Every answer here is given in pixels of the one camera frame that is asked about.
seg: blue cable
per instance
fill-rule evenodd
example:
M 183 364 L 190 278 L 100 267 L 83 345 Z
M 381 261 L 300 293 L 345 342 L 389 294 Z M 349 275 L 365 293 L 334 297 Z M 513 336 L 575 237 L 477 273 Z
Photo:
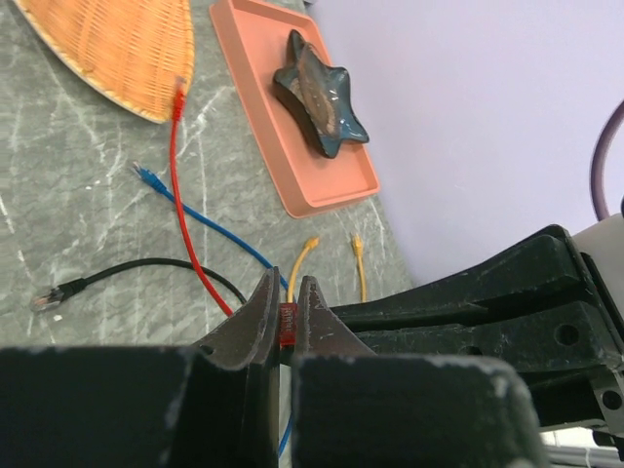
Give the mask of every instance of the blue cable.
M 174 197 L 174 194 L 169 191 L 167 186 L 165 186 L 163 181 L 160 178 L 158 178 L 157 175 L 152 173 L 149 169 L 142 168 L 138 163 L 133 163 L 133 169 L 135 170 L 135 172 L 138 174 L 138 176 L 143 182 L 145 182 L 147 185 L 152 187 L 161 195 L 164 195 L 170 202 L 172 203 L 176 202 L 176 198 Z M 206 224 L 208 227 L 215 230 L 219 234 L 222 234 L 223 236 L 225 236 L 226 238 L 228 238 L 230 241 L 234 242 L 235 244 L 238 244 L 239 246 L 241 246 L 245 251 L 251 254 L 257 261 L 259 261 L 265 268 L 273 268 L 273 265 L 271 264 L 271 262 L 267 260 L 262 255 L 262 253 L 258 252 L 256 249 L 254 249 L 252 246 L 250 246 L 247 242 L 245 242 L 243 239 L 238 237 L 236 234 L 234 234 L 231 231 L 228 231 L 227 229 L 215 223 L 211 219 L 208 219 L 204 215 L 197 213 L 195 210 L 188 207 L 187 205 L 182 204 L 182 206 L 184 207 L 185 213 L 194 217 L 199 222 Z M 280 275 L 280 283 L 282 284 L 284 289 L 287 291 L 289 288 L 289 283 L 281 275 Z
M 286 430 L 284 431 L 284 437 L 282 437 L 282 440 L 280 441 L 280 446 L 277 449 L 278 457 L 281 457 L 282 453 L 284 453 L 284 450 L 286 449 L 286 445 L 289 442 L 289 437 L 291 436 L 292 429 L 293 429 L 293 414 L 291 413 L 291 415 L 289 416 L 289 422 L 286 425 Z

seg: red cable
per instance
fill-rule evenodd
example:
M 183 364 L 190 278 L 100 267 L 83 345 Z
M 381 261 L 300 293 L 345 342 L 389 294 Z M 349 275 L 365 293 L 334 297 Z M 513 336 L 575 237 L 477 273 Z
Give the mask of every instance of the red cable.
M 221 310 L 228 317 L 232 315 L 232 309 L 225 303 L 223 298 L 216 291 L 215 287 L 208 279 L 208 277 L 204 274 L 202 270 L 202 265 L 197 259 L 197 255 L 195 254 L 195 250 L 193 249 L 193 242 L 191 241 L 191 237 L 188 234 L 188 228 L 186 227 L 186 220 L 184 219 L 184 208 L 182 207 L 182 198 L 179 195 L 179 185 L 177 182 L 177 170 L 176 170 L 176 134 L 177 134 L 177 123 L 182 117 L 182 110 L 184 109 L 184 92 L 181 87 L 178 87 L 175 92 L 174 99 L 174 112 L 172 119 L 172 138 L 171 144 L 169 146 L 169 162 L 171 165 L 172 172 L 172 188 L 174 190 L 175 197 L 175 212 L 177 213 L 177 220 L 179 221 L 179 229 L 182 232 L 182 238 L 184 239 L 184 244 L 186 245 L 186 251 L 188 252 L 188 256 L 193 264 L 193 269 L 199 279 L 202 280 L 204 286 L 211 294 L 213 299 L 216 301 Z

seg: blue ethernet cable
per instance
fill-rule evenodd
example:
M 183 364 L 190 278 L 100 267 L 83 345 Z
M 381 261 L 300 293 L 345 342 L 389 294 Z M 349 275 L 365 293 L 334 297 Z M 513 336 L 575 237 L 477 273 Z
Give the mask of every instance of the blue ethernet cable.
M 157 175 L 152 173 L 149 169 L 141 167 L 138 163 L 133 163 L 133 170 L 136 172 L 136 174 L 139 176 L 139 178 L 143 182 L 145 182 L 147 185 L 152 187 L 154 190 L 156 190 L 161 195 L 165 196 L 165 198 L 167 198 L 170 202 L 172 202 L 172 203 L 175 202 L 176 198 L 174 197 L 174 194 L 169 191 L 167 186 L 163 183 L 163 181 L 160 178 L 158 178 Z M 231 231 L 228 231 L 227 229 L 225 229 L 221 225 L 215 223 L 211 219 L 208 219 L 204 215 L 199 214 L 198 212 L 196 212 L 195 210 L 193 210 L 189 206 L 187 206 L 187 205 L 182 205 L 182 206 L 184 207 L 184 212 L 185 213 L 187 213 L 188 215 L 194 217 L 199 222 L 201 222 L 203 224 L 206 224 L 208 227 L 210 227 L 211 229 L 215 230 L 219 234 L 225 236 L 226 238 L 228 238 L 230 241 L 234 242 L 235 244 L 238 244 L 245 251 L 247 251 L 249 254 L 251 254 L 257 261 L 259 261 L 265 268 L 273 268 L 273 265 L 271 264 L 271 262 L 269 260 L 267 260 L 262 255 L 262 253 L 258 252 L 256 249 L 254 249 L 252 246 L 250 246 L 247 242 L 245 242 L 243 239 L 238 237 L 236 234 L 234 234 Z M 280 275 L 280 283 L 282 284 L 282 286 L 284 287 L 285 290 L 288 290 L 289 283 L 281 275 Z

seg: orange plastic tray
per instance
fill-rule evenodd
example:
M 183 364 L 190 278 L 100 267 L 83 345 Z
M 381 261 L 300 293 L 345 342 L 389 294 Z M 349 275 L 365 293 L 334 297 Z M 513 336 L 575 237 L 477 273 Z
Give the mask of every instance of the orange plastic tray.
M 316 215 L 377 193 L 379 180 L 361 143 L 344 143 L 333 160 L 322 157 L 305 142 L 294 118 L 273 95 L 273 73 L 286 62 L 292 29 L 331 64 L 314 21 L 256 0 L 219 0 L 211 6 L 211 17 L 260 152 L 289 215 Z

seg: yellow cable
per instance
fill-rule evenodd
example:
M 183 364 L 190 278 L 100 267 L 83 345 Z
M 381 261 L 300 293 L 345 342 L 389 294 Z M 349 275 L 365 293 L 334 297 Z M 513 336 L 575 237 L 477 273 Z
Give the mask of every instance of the yellow cable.
M 305 256 L 308 255 L 308 253 L 311 250 L 315 249 L 319 245 L 319 242 L 320 242 L 320 239 L 318 236 L 311 237 L 305 242 L 305 245 L 303 246 L 303 250 L 297 257 L 296 261 L 294 262 L 294 265 L 292 266 L 291 279 L 289 280 L 289 290 L 287 292 L 286 302 L 294 302 L 293 297 L 294 297 L 294 284 L 296 283 L 296 274 L 299 271 L 299 268 L 301 268 L 301 263 L 303 263 L 303 259 L 305 258 Z
M 364 272 L 364 242 L 359 235 L 353 236 L 351 240 L 353 254 L 358 261 L 358 274 L 360 276 L 360 299 L 362 302 L 367 301 L 367 277 Z

